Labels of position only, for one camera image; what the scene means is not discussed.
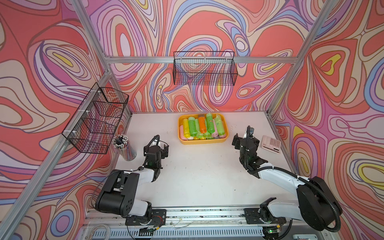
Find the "large green trash bag roll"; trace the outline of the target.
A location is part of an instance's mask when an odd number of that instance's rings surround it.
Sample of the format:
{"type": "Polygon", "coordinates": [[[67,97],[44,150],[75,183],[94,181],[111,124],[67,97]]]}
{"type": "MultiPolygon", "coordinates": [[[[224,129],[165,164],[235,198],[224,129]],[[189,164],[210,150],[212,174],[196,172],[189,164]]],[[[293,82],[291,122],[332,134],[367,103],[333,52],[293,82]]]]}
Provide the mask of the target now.
{"type": "Polygon", "coordinates": [[[216,122],[216,125],[217,125],[218,134],[219,135],[226,134],[225,128],[224,128],[224,125],[223,125],[223,122],[222,122],[222,118],[221,118],[220,115],[216,114],[215,122],[216,122]]]}

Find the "pink labelled trash bag roll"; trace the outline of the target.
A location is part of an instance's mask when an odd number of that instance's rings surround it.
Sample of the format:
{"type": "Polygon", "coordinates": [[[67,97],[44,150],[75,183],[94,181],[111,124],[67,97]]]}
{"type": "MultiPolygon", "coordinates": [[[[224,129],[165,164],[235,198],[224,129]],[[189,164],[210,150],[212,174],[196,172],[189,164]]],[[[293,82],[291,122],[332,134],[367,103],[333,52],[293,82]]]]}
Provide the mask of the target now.
{"type": "Polygon", "coordinates": [[[183,125],[180,126],[180,139],[181,139],[182,141],[186,141],[186,140],[187,140],[187,139],[185,138],[185,136],[184,136],[184,127],[183,127],[183,125]]]}

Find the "yellow roll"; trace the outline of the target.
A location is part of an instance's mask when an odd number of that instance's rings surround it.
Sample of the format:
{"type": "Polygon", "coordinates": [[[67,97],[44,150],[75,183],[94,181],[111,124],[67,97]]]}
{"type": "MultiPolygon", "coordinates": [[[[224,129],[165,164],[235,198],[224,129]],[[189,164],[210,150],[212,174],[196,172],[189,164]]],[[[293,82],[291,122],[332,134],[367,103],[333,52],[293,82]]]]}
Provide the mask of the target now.
{"type": "Polygon", "coordinates": [[[183,134],[186,139],[189,139],[191,137],[188,119],[183,119],[183,134]]]}

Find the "light green roll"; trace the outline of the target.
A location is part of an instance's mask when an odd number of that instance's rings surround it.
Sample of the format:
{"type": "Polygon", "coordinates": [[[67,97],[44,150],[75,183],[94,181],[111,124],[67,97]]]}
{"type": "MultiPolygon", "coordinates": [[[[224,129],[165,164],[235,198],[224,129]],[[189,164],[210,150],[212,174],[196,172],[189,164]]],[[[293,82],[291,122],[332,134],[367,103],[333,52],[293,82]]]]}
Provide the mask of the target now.
{"type": "Polygon", "coordinates": [[[203,136],[204,136],[207,140],[211,140],[211,139],[213,139],[212,134],[209,133],[209,132],[204,133],[203,136]]]}

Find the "yellow plastic storage box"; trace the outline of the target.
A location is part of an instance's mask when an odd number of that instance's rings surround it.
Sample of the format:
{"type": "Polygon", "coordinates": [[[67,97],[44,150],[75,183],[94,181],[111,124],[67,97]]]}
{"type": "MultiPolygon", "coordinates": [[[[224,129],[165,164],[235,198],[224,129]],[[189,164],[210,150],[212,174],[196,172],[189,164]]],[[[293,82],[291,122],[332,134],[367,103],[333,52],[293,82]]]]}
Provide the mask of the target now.
{"type": "Polygon", "coordinates": [[[178,119],[178,138],[180,140],[180,142],[184,145],[201,145],[201,144],[215,144],[215,143],[223,143],[225,142],[228,137],[229,137],[229,130],[228,130],[228,125],[227,125],[227,122],[226,122],[226,119],[225,117],[222,115],[222,114],[219,114],[217,113],[218,115],[221,116],[222,118],[222,122],[223,122],[223,125],[224,125],[224,128],[225,128],[225,132],[226,132],[226,135],[227,137],[226,138],[219,138],[219,139],[212,139],[212,140],[186,140],[186,141],[182,141],[180,139],[180,126],[183,125],[183,119],[186,119],[187,117],[197,117],[198,114],[189,114],[189,115],[181,115],[179,116],[179,119],[178,119]]]}

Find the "orange trash bag roll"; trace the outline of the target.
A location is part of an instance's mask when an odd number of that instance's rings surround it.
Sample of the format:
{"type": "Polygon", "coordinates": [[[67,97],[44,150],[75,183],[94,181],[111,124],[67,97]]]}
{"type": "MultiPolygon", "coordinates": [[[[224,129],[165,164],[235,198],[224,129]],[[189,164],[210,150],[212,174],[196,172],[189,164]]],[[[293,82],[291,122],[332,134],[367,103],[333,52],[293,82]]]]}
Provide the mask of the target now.
{"type": "Polygon", "coordinates": [[[200,126],[200,132],[204,135],[207,132],[206,119],[204,115],[198,116],[198,122],[200,126]]]}

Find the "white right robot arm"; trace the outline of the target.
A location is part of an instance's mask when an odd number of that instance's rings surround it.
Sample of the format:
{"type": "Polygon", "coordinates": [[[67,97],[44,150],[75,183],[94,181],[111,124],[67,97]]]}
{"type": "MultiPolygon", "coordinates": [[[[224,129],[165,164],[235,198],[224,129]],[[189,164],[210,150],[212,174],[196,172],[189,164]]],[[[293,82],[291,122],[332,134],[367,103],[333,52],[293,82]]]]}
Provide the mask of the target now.
{"type": "Polygon", "coordinates": [[[248,126],[243,137],[233,137],[232,145],[240,153],[243,168],[251,176],[269,181],[295,197],[288,202],[278,202],[276,197],[270,197],[259,206],[256,214],[259,220],[269,224],[279,218],[288,218],[303,221],[317,231],[337,233],[342,226],[343,210],[326,182],[319,177],[296,175],[262,159],[257,153],[260,141],[253,133],[254,129],[248,126]]]}

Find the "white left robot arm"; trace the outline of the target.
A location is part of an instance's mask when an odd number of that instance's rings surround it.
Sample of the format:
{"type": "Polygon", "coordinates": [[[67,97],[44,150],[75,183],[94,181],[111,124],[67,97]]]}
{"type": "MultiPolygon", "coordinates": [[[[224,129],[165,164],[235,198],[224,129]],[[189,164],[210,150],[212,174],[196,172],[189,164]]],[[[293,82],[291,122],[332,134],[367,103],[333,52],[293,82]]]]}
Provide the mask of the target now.
{"type": "Polygon", "coordinates": [[[96,198],[95,209],[121,217],[149,217],[152,204],[136,198],[138,187],[156,181],[161,173],[162,160],[169,154],[169,145],[155,141],[144,147],[145,161],[135,171],[114,170],[105,180],[96,198]]]}

